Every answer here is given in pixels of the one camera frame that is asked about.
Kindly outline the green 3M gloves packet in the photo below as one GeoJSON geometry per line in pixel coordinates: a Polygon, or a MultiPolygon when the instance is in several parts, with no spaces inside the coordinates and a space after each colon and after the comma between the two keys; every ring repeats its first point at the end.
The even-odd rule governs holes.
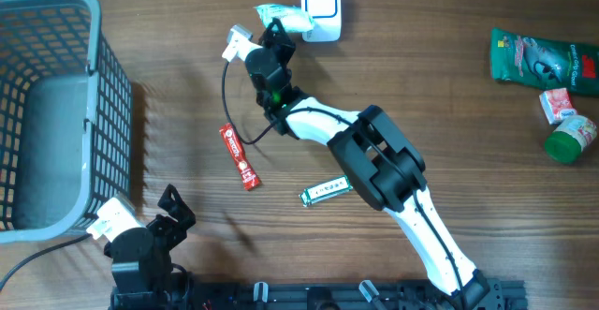
{"type": "Polygon", "coordinates": [[[543,91],[564,88],[598,95],[598,48],[491,30],[489,63],[496,81],[512,81],[543,91]]]}

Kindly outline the green lid jar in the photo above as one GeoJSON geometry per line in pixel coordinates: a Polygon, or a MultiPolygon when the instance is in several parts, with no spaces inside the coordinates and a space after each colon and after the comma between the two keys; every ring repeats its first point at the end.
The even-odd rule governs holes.
{"type": "Polygon", "coordinates": [[[548,136],[545,151],[557,162],[572,164],[597,135],[598,127],[591,119],[582,115],[569,116],[548,136]]]}

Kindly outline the small orange white packet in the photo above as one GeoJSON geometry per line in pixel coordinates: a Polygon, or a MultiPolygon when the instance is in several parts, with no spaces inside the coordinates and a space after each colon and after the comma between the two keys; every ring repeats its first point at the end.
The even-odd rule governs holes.
{"type": "Polygon", "coordinates": [[[566,88],[547,90],[539,96],[539,100],[551,125],[559,124],[566,118],[577,114],[566,88]]]}

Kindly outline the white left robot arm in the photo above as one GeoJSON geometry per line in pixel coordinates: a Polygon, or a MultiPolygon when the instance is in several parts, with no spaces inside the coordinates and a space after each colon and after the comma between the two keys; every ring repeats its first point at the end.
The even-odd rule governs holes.
{"type": "Polygon", "coordinates": [[[196,216],[174,185],[166,187],[158,206],[168,214],[128,229],[105,245],[115,282],[109,310],[193,307],[191,274],[172,261],[170,251],[187,238],[196,216]]]}

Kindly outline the dark green snack bar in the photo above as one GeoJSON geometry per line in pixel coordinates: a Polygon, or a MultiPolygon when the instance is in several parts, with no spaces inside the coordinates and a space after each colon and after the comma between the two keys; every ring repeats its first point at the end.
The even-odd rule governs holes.
{"type": "Polygon", "coordinates": [[[345,175],[304,189],[299,198],[304,207],[350,192],[353,186],[345,175]]]}

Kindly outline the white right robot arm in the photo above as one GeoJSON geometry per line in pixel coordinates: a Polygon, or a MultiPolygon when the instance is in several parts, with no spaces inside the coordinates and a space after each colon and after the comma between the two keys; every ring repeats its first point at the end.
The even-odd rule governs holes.
{"type": "Polygon", "coordinates": [[[326,146],[358,195],[389,214],[415,248],[444,309],[474,309],[489,293],[486,277],[463,254],[437,213],[422,155],[378,106],[343,111],[291,83],[296,45],[280,20],[258,42],[232,29],[231,55],[243,61],[269,127],[326,146]]]}

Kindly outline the mint wet wipes packet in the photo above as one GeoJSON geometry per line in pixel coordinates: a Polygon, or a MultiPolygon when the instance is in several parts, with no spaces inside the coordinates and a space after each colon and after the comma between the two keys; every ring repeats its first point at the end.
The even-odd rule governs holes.
{"type": "Polygon", "coordinates": [[[300,7],[279,4],[263,4],[255,6],[258,17],[265,27],[274,19],[278,19],[286,32],[305,33],[314,29],[314,19],[300,7]]]}

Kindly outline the red Nescafe sachet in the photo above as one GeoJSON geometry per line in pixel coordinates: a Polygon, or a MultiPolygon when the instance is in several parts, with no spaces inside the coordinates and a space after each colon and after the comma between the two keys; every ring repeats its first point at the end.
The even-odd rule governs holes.
{"type": "Polygon", "coordinates": [[[244,148],[232,124],[227,123],[221,126],[219,133],[241,176],[243,188],[250,191],[258,187],[261,181],[247,160],[244,148]]]}

